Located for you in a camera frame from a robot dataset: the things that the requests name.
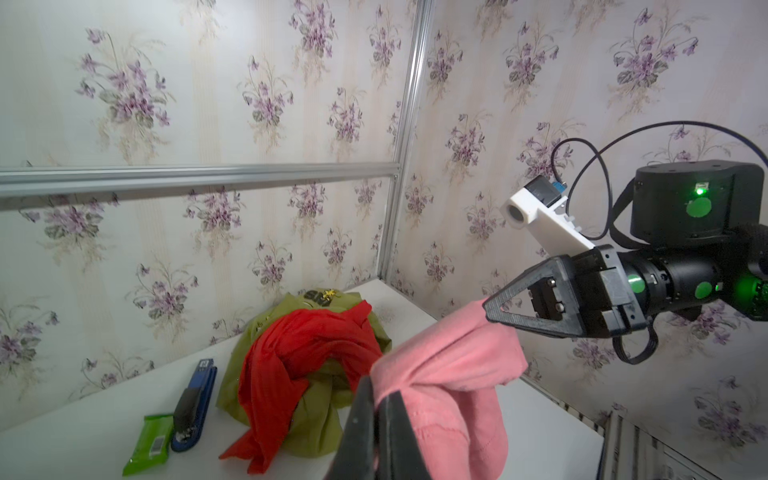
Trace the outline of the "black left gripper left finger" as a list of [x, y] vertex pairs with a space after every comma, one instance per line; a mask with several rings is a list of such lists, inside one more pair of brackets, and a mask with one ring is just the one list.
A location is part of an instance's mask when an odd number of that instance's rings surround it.
[[376, 478], [376, 409], [369, 376], [360, 379], [326, 480]]

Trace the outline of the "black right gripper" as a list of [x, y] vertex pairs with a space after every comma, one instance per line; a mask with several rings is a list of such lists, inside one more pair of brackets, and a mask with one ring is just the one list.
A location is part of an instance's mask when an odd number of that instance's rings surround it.
[[[534, 316], [513, 305], [525, 290]], [[489, 322], [553, 338], [613, 338], [648, 326], [610, 246], [546, 259], [488, 297], [482, 307]]]

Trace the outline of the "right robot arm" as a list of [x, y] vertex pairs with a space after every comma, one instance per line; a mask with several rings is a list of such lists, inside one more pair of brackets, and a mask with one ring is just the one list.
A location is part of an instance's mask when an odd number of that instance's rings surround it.
[[695, 316], [720, 300], [767, 317], [764, 173], [733, 161], [639, 169], [618, 200], [636, 245], [595, 245], [561, 212], [562, 187], [537, 177], [503, 212], [547, 258], [484, 302], [489, 321], [555, 338], [611, 338], [647, 329], [660, 313]]

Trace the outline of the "pink cloth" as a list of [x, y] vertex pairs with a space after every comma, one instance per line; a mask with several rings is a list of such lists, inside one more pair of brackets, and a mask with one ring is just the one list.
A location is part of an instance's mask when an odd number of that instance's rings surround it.
[[497, 479], [508, 436], [496, 388], [528, 364], [514, 328], [467, 304], [377, 360], [374, 401], [401, 394], [420, 454], [434, 479]]

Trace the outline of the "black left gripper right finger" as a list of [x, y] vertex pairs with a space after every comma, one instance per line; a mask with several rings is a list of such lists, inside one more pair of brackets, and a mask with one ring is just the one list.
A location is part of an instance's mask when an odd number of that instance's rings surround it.
[[425, 461], [399, 391], [384, 398], [376, 412], [377, 479], [429, 480]]

